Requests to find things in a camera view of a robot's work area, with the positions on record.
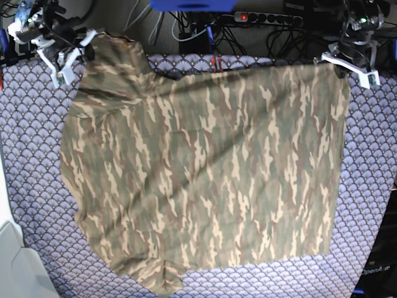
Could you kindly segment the image-right robot arm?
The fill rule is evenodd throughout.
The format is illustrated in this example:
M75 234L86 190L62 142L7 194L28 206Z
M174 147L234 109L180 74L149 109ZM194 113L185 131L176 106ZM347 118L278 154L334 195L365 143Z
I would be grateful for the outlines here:
M377 56L384 46L376 36L383 27L385 15L376 1L314 1L314 7L326 15L318 22L329 30L323 39L329 42L327 50L313 58L314 64L331 63L339 78L347 72L358 76L362 88L380 85Z

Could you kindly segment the image-left robot arm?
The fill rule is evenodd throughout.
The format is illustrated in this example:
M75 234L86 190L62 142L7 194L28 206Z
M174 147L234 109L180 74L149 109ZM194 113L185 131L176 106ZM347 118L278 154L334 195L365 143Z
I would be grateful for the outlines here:
M65 18L66 9L58 1L21 1L7 33L15 43L35 47L55 87L70 85L75 80L74 62L94 59L91 42L99 33L81 25L95 5L92 1L82 17Z

